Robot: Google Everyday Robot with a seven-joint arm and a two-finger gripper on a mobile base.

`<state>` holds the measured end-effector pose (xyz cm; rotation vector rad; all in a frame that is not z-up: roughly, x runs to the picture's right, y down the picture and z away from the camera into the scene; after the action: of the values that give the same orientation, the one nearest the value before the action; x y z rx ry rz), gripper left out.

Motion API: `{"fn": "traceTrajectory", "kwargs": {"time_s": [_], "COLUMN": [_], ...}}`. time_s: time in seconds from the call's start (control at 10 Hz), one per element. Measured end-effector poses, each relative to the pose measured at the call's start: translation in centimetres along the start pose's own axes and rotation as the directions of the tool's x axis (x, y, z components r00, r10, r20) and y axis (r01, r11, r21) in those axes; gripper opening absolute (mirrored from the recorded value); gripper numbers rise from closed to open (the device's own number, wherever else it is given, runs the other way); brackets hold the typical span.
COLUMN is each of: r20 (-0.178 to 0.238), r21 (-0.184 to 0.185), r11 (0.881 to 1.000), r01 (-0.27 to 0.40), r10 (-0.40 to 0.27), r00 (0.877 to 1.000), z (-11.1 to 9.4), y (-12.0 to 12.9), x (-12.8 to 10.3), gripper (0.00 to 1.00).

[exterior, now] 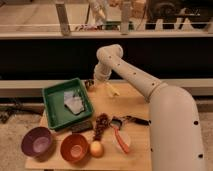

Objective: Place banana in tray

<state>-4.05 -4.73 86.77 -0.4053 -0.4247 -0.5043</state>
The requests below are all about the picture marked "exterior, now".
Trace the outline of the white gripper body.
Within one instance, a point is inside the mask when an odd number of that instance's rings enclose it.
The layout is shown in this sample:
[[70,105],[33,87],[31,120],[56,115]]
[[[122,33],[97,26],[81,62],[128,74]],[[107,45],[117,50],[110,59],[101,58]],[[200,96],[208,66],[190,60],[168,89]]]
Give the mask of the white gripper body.
[[94,68],[94,78],[100,82],[107,81],[111,76],[111,69],[104,64],[98,63]]

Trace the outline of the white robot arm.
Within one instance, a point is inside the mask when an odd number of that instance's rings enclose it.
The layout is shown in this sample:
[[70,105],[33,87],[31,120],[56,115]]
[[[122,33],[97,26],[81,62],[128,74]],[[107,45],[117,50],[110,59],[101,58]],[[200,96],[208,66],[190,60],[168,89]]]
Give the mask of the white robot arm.
[[199,113],[192,95],[125,62],[118,44],[99,48],[96,56],[96,80],[104,82],[116,72],[149,103],[152,171],[207,171]]

